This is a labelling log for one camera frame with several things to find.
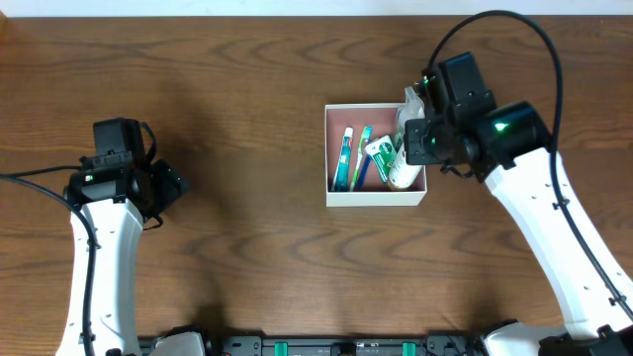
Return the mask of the clear foam pump bottle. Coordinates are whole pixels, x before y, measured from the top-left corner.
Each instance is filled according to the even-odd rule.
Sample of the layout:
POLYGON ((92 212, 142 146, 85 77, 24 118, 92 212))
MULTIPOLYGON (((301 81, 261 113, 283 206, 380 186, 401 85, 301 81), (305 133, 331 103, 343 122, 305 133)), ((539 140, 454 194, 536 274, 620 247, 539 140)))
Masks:
POLYGON ((424 119, 424 103, 415 90, 409 86, 405 88, 405 102, 397 109, 393 128, 392 142, 399 150, 404 144, 405 125, 409 120, 424 119))

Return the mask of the white bamboo print lotion tube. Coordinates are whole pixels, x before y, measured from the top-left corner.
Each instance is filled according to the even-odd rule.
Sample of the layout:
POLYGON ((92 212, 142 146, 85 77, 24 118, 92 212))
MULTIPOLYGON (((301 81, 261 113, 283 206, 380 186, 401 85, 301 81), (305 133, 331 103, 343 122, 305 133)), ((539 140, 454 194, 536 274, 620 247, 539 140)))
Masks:
POLYGON ((392 191, 421 191, 424 189, 423 165, 407 164, 406 151, 400 147, 388 176, 392 191))

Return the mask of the green white soap bar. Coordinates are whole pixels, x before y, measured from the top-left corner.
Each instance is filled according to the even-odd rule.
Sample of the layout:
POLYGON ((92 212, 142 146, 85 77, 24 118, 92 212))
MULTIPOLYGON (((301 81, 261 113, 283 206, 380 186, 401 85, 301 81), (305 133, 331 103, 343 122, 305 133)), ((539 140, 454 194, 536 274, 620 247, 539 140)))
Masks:
POLYGON ((364 150, 375 164, 381 181, 386 184, 397 157, 391 137, 389 135, 381 136, 367 143, 364 150))

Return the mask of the green white toothbrush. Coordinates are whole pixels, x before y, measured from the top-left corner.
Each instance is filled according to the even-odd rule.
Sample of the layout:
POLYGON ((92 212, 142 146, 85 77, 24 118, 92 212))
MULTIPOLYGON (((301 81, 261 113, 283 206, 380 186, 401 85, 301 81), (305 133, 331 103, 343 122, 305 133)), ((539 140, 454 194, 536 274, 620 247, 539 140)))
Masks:
POLYGON ((361 133, 361 136, 360 136, 360 140, 359 140, 359 143, 358 143, 358 147, 357 147, 356 165, 355 165, 354 173, 353 173, 353 176, 352 176, 352 181, 350 183, 350 188, 349 188, 350 192, 356 191, 355 184, 356 184, 356 180, 357 180, 357 177, 358 177, 358 174, 359 174, 359 170, 360 170, 360 168, 362 166, 362 160, 363 160, 364 155, 365 155, 364 147, 370 141, 372 131, 373 131, 373 128, 371 126, 365 126, 363 128, 363 130, 362 130, 362 133, 361 133))

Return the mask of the green toothpaste tube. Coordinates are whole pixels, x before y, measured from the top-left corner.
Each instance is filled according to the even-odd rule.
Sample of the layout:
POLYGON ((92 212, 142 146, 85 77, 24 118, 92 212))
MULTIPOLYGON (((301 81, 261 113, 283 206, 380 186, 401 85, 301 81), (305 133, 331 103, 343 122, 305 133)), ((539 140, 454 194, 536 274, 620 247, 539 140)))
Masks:
POLYGON ((353 134, 354 129, 351 127, 347 127, 344 130, 333 178, 332 192, 346 192, 348 190, 348 175, 353 134))

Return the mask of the blue disposable razor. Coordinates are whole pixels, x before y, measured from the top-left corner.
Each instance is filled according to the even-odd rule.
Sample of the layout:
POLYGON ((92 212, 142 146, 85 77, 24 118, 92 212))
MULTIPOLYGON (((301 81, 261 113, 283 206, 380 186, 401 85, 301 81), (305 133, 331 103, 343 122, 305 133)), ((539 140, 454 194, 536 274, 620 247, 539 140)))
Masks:
POLYGON ((369 155, 366 155, 362 160, 362 166, 359 170, 359 174, 356 180, 356 184, 355 184, 356 190, 360 190, 363 187, 370 163, 371 163, 371 157, 369 155))

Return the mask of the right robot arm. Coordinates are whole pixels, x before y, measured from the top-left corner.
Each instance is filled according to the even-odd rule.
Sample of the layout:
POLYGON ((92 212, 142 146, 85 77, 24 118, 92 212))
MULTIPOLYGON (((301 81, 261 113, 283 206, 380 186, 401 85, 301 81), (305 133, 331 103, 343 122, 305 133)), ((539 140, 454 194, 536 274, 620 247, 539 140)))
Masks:
POLYGON ((513 321, 480 339, 486 355, 629 355, 632 281, 567 177, 554 140, 526 102, 498 106, 478 74, 434 73, 406 89, 409 165, 465 163, 503 205, 544 271, 560 328, 513 321))

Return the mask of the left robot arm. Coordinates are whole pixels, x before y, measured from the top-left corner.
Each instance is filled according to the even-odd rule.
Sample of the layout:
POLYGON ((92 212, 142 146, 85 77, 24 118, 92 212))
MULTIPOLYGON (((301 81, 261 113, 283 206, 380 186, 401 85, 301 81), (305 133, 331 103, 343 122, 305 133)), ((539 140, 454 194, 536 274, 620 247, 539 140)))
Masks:
POLYGON ((136 255, 145 223, 187 190, 152 153, 100 151, 64 192, 74 240, 70 302, 59 355, 140 355, 136 255))

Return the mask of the white box pink interior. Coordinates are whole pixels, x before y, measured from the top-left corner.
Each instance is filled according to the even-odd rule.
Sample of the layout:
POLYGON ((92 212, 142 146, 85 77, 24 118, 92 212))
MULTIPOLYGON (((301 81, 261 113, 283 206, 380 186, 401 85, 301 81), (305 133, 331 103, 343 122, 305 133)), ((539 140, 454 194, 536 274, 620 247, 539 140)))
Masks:
POLYGON ((374 140, 390 134, 402 103, 328 104, 324 108, 325 205, 327 207, 405 207, 418 206, 427 193, 426 171, 422 167, 414 183, 404 191, 392 191, 383 184, 377 169, 370 164, 364 184, 353 192, 332 192, 344 132, 353 128, 348 181, 356 165, 358 139, 365 126, 374 140))

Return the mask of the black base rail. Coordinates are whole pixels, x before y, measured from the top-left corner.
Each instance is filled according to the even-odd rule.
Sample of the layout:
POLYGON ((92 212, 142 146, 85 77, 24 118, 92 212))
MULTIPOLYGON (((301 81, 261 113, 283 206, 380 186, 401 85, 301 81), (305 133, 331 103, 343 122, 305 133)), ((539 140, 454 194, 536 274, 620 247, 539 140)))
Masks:
POLYGON ((202 335, 202 353, 217 356, 477 356, 473 337, 449 333, 407 338, 272 337, 202 335))

